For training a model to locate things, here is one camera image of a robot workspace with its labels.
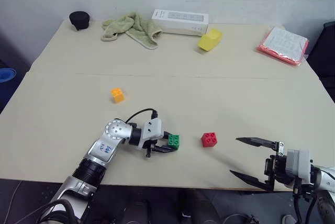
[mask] yellow sponge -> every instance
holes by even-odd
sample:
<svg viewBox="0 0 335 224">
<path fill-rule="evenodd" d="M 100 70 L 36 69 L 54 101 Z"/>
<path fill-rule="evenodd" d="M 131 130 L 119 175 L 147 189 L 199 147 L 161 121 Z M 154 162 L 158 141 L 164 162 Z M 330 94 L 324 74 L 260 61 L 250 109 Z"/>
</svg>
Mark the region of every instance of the yellow sponge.
<svg viewBox="0 0 335 224">
<path fill-rule="evenodd" d="M 222 38 L 222 32 L 217 29 L 211 29 L 210 32 L 203 35 L 198 42 L 198 46 L 206 51 L 211 50 L 220 42 Z"/>
<path fill-rule="evenodd" d="M 125 100 L 125 98 L 124 98 L 124 94 L 122 93 L 122 91 L 121 91 L 120 88 L 113 89 L 113 90 L 110 91 L 110 93 L 111 93 L 111 95 L 113 96 L 114 101 L 115 101 L 116 103 Z"/>
</svg>

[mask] white box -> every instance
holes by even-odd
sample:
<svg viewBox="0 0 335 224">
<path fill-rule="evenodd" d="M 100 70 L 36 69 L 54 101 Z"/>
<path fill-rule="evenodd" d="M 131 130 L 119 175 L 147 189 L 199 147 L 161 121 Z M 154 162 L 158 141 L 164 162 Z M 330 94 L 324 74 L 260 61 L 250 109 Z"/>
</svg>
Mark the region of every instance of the white box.
<svg viewBox="0 0 335 224">
<path fill-rule="evenodd" d="M 164 33 L 201 36 L 208 27 L 208 14 L 155 9 L 152 20 Z"/>
</svg>

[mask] robotic arm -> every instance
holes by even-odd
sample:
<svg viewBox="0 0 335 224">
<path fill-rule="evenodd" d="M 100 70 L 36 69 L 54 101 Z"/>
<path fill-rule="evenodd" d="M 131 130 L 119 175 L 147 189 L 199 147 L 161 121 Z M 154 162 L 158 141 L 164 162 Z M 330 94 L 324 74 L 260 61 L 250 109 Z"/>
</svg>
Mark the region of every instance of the robotic arm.
<svg viewBox="0 0 335 224">
<path fill-rule="evenodd" d="M 162 127 L 162 121 L 157 117 L 157 112 L 152 110 L 151 120 L 147 121 L 143 128 L 137 128 L 134 123 L 114 119 L 109 122 L 104 129 L 102 136 L 96 140 L 89 151 L 84 155 L 78 168 L 67 177 L 51 200 L 55 206 L 47 208 L 37 223 L 68 223 L 70 217 L 68 210 L 57 202 L 70 203 L 76 220 L 84 220 L 90 209 L 90 200 L 99 187 L 106 169 L 111 163 L 120 144 L 130 144 L 137 146 L 137 149 L 146 149 L 147 157 L 151 156 L 151 151 L 172 152 L 173 148 L 163 145 L 157 146 L 157 140 L 169 137 Z"/>
<path fill-rule="evenodd" d="M 302 196 L 306 201 L 312 202 L 307 212 L 305 223 L 309 223 L 312 208 L 318 201 L 318 211 L 324 224 L 335 223 L 335 170 L 321 166 L 314 166 L 309 157 L 308 150 L 287 150 L 284 155 L 284 143 L 272 142 L 260 138 L 237 138 L 237 140 L 256 147 L 271 148 L 276 155 L 270 155 L 265 161 L 264 174 L 268 176 L 265 183 L 257 178 L 230 171 L 244 182 L 273 192 L 275 180 L 293 188 L 294 208 L 298 224 L 302 223 L 299 211 L 299 199 Z"/>
</svg>

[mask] orange lego block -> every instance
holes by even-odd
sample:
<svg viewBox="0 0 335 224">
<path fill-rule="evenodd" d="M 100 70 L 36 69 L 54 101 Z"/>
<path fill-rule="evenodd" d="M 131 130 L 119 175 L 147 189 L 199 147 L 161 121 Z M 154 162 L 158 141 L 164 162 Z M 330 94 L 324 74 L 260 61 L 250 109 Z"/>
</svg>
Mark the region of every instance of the orange lego block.
<svg viewBox="0 0 335 224">
<path fill-rule="evenodd" d="M 125 100 L 125 98 L 124 98 L 124 94 L 122 93 L 122 91 L 121 91 L 120 88 L 115 88 L 115 89 L 111 90 L 110 93 L 111 93 L 111 95 L 113 96 L 114 101 L 115 101 L 116 103 Z"/>
</svg>

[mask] red lego block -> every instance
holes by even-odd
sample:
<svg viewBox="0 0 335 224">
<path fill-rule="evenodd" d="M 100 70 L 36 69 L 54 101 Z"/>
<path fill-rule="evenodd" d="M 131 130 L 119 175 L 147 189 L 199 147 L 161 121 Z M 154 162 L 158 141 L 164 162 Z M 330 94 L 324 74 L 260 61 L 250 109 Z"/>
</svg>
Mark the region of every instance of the red lego block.
<svg viewBox="0 0 335 224">
<path fill-rule="evenodd" d="M 213 147 L 218 142 L 215 136 L 215 132 L 204 133 L 201 137 L 201 141 L 203 142 L 203 147 Z"/>
</svg>

